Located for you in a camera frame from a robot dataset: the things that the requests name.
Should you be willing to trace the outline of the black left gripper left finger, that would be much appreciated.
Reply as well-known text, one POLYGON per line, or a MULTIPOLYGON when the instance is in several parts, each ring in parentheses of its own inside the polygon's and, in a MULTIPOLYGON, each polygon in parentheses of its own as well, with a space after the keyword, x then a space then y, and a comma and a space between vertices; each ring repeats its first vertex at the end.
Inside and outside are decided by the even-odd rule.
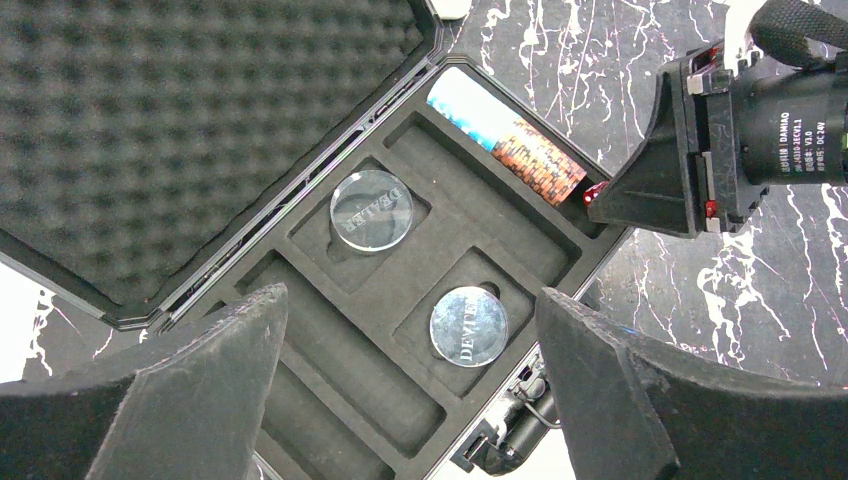
POLYGON ((1 387, 5 479, 248 479, 284 284, 40 382, 1 387))

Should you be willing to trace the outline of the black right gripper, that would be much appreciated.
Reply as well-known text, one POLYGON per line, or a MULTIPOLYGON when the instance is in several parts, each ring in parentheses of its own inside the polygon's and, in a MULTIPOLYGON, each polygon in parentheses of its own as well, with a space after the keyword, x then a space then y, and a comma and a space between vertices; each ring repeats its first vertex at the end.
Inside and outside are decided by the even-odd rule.
POLYGON ((590 220, 692 239, 738 231, 773 185, 846 185, 847 53, 783 74, 759 55, 726 69, 722 53, 693 51, 685 87, 658 75, 645 138, 588 204, 590 220))

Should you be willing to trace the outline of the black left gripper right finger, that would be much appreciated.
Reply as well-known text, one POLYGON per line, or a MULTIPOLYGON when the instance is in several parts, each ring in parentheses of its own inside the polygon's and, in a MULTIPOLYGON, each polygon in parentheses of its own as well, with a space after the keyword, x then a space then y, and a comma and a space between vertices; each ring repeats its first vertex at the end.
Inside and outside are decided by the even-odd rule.
POLYGON ((728 367, 552 288, 539 345, 579 479, 843 479, 847 392, 728 367))

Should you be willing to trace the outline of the red die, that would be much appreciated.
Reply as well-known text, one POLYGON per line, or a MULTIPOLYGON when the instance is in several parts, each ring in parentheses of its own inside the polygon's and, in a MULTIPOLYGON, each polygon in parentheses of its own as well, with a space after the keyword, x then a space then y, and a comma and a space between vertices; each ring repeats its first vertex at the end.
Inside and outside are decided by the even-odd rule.
POLYGON ((582 194, 584 204, 586 206, 589 206, 601 194, 601 192, 607 187, 608 184, 608 181, 603 181, 587 188, 582 194))

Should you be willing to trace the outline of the brown poker chip stack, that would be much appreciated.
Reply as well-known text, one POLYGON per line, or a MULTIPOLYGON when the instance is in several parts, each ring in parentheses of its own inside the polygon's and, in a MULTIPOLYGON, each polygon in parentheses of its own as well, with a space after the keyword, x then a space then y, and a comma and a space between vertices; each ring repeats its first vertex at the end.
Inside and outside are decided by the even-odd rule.
POLYGON ((492 155, 553 207, 562 204, 587 174, 576 160, 521 117, 495 143, 492 155))

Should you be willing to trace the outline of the clear round dealer button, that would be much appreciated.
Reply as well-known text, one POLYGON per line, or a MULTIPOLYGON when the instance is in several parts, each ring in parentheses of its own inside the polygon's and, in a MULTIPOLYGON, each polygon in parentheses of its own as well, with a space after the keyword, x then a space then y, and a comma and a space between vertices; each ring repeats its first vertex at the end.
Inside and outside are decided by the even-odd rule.
POLYGON ((501 301, 478 286, 450 290, 434 305, 429 335, 436 353, 452 365, 478 368, 504 351, 508 314, 501 301))

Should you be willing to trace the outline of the blue poker chip stack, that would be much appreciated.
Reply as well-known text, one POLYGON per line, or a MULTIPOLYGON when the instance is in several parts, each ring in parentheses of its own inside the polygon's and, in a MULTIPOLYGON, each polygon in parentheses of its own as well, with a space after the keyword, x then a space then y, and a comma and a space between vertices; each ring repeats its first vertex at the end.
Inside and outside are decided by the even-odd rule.
POLYGON ((488 152, 517 132, 519 115, 457 67, 441 73, 426 101, 488 152))

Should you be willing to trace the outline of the black poker set case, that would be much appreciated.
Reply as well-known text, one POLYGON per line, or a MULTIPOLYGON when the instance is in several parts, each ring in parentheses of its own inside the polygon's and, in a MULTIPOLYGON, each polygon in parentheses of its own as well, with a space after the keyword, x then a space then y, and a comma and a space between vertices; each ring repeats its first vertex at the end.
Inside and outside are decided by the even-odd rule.
POLYGON ((105 323, 117 352, 276 283, 287 326, 251 477, 427 479, 538 348, 546 288, 580 296, 627 236, 592 222, 607 178, 471 58, 428 1, 5 1, 1 261, 105 323), (548 204, 427 104, 457 67, 587 172, 548 204), (407 236, 356 252, 330 197, 383 170, 407 236), (429 318, 478 286, 508 314, 489 365, 452 365, 429 318))

